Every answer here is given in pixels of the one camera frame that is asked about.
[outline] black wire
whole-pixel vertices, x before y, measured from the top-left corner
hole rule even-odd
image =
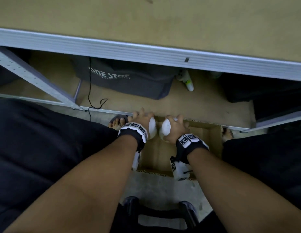
[[[99,109],[102,108],[102,106],[105,104],[105,102],[106,102],[108,99],[107,99],[107,98],[102,99],[102,100],[100,101],[100,105],[101,105],[101,106],[100,106],[99,108],[96,108],[96,107],[94,107],[94,106],[91,104],[91,101],[90,101],[91,84],[92,84],[92,82],[91,82],[91,57],[89,57],[89,59],[90,59],[90,67],[89,67],[90,86],[89,86],[88,101],[89,101],[91,107],[88,108],[88,113],[89,113],[89,115],[90,115],[90,121],[91,121],[90,108],[99,110]]]

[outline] wrist strap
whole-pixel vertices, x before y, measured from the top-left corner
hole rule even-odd
[[[192,133],[180,136],[176,141],[176,157],[177,162],[189,164],[187,155],[189,155],[196,148],[204,148],[210,150],[208,145],[199,137]]]
[[[118,132],[118,137],[131,135],[137,141],[137,152],[141,152],[148,140],[147,130],[139,123],[126,123]]]

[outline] open cardboard box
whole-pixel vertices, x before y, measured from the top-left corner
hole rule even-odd
[[[164,117],[155,117],[157,122],[162,122],[164,119]],[[196,121],[188,122],[190,124],[190,132],[202,139],[209,146],[210,151],[221,158],[223,147],[222,126]],[[162,141],[159,135],[156,135],[145,144],[141,152],[137,171],[173,177],[170,157],[175,155],[176,146]],[[191,173],[190,179],[195,179],[193,173]]]

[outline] gray fabric bin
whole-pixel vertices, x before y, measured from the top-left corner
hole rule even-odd
[[[174,76],[181,70],[170,66],[90,59],[78,55],[72,55],[71,61],[78,78],[90,81],[91,72],[91,82],[97,86],[156,100],[169,94]]]

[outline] gray floor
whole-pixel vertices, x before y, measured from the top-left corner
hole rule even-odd
[[[43,106],[63,114],[89,120],[88,112],[73,110],[68,107],[47,105]],[[101,113],[91,111],[93,122],[107,125],[115,114]],[[233,131],[235,138],[265,134],[266,130],[258,130],[251,133],[240,133]],[[197,210],[197,217],[201,221],[211,211],[212,207],[208,203],[197,181],[184,180],[175,181],[172,177],[162,177],[154,174],[147,174],[132,171],[127,183],[125,192],[120,199],[128,196],[136,196],[141,200],[141,203],[147,207],[157,210],[168,210],[176,208],[179,201],[188,201],[194,205]],[[186,224],[180,219],[160,219],[141,215],[139,223],[145,226],[163,226],[175,229],[185,229]]]

